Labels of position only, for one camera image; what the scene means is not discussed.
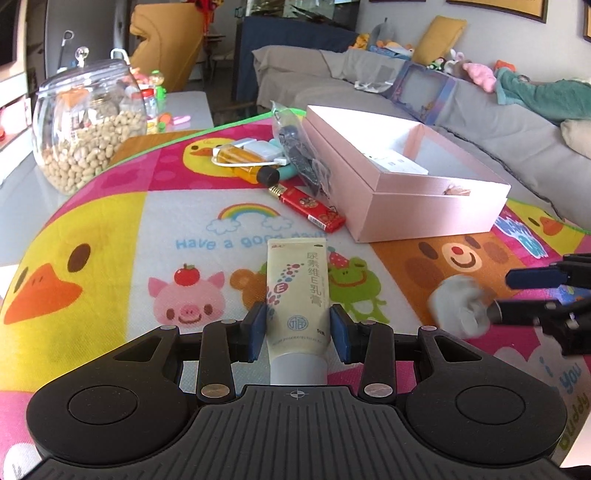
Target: cartoon frog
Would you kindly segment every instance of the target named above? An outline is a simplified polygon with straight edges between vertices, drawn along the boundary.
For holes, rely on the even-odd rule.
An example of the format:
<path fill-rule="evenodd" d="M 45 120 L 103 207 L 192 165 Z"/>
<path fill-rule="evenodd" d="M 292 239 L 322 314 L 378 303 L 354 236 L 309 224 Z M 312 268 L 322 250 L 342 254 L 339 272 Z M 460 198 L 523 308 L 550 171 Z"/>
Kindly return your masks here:
<path fill-rule="evenodd" d="M 358 257 L 347 260 L 329 247 L 330 299 L 340 303 L 358 322 L 376 320 L 390 323 L 380 310 L 386 305 L 378 295 L 382 285 L 375 273 L 368 269 L 367 262 Z"/>

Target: orange duck beak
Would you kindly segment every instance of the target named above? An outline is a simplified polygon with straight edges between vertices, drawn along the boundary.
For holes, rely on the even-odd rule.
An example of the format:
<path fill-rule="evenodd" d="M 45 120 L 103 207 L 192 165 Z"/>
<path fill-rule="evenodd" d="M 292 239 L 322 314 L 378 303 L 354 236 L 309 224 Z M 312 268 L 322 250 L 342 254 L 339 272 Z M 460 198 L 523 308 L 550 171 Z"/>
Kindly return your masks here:
<path fill-rule="evenodd" d="M 46 263 L 23 285 L 6 310 L 4 323 L 9 325 L 57 312 L 74 303 L 81 293 L 81 286 L 60 280 L 51 264 Z"/>
<path fill-rule="evenodd" d="M 548 236 L 558 235 L 564 228 L 562 223 L 548 217 L 540 217 L 540 223 L 542 224 L 542 230 Z"/>
<path fill-rule="evenodd" d="M 196 157 L 213 157 L 213 149 L 212 148 L 200 148 L 199 150 L 195 150 L 191 152 L 191 155 L 195 155 Z"/>

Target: pink stuffed toy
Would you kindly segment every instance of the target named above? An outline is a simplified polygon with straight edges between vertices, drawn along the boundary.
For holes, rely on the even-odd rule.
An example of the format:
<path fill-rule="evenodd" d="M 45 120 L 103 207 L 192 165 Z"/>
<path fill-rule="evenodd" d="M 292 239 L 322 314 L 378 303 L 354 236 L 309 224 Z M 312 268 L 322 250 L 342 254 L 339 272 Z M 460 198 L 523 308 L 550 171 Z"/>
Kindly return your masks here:
<path fill-rule="evenodd" d="M 465 63 L 463 66 L 474 84 L 481 87 L 486 93 L 495 91 L 496 78 L 493 71 L 480 63 Z"/>

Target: candy jar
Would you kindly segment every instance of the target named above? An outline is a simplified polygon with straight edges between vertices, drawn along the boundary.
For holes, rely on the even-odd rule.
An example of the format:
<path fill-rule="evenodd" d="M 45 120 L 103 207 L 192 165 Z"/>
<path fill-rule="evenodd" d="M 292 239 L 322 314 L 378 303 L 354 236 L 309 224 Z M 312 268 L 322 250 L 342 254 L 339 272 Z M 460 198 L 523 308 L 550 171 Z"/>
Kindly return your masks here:
<path fill-rule="evenodd" d="M 146 111 L 139 87 L 123 60 L 85 64 L 49 78 L 37 93 L 33 154 L 61 193 L 76 193 L 100 174 L 129 137 L 145 135 Z"/>

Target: metal screw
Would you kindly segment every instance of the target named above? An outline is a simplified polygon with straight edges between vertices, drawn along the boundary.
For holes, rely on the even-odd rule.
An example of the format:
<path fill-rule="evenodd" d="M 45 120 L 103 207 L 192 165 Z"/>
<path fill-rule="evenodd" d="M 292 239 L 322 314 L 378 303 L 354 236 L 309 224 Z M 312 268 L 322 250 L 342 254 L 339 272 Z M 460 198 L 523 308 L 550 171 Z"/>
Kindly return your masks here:
<path fill-rule="evenodd" d="M 384 398 L 389 395 L 392 395 L 394 390 L 390 385 L 386 385 L 385 383 L 370 383 L 367 385 L 363 391 L 366 395 L 374 398 Z"/>
<path fill-rule="evenodd" d="M 230 389 L 221 383 L 211 383 L 201 389 L 201 395 L 207 398 L 222 398 L 230 393 Z"/>
<path fill-rule="evenodd" d="M 575 319 L 567 320 L 566 321 L 566 326 L 570 330 L 578 330 L 578 328 L 580 327 L 579 323 Z"/>

